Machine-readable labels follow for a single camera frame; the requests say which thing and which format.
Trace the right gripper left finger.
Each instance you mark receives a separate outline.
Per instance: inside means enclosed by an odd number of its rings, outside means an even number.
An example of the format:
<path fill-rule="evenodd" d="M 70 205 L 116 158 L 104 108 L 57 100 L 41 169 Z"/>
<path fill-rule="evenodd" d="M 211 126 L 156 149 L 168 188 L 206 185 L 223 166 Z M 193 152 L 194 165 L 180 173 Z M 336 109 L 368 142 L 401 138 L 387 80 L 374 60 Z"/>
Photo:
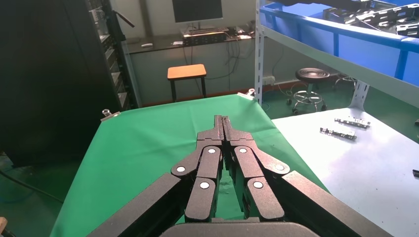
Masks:
<path fill-rule="evenodd" d="M 90 237 L 158 237 L 181 218 L 215 216 L 222 173 L 222 116 L 197 134 L 195 150 L 89 233 Z"/>

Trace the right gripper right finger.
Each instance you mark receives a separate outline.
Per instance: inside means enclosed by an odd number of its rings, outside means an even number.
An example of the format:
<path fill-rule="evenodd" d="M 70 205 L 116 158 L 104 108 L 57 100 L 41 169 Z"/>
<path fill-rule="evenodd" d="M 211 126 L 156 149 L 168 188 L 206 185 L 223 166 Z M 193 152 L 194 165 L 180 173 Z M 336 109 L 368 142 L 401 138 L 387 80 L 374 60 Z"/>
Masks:
<path fill-rule="evenodd" d="M 386 237 L 388 232 L 314 182 L 260 150 L 223 117 L 226 164 L 250 237 Z"/>

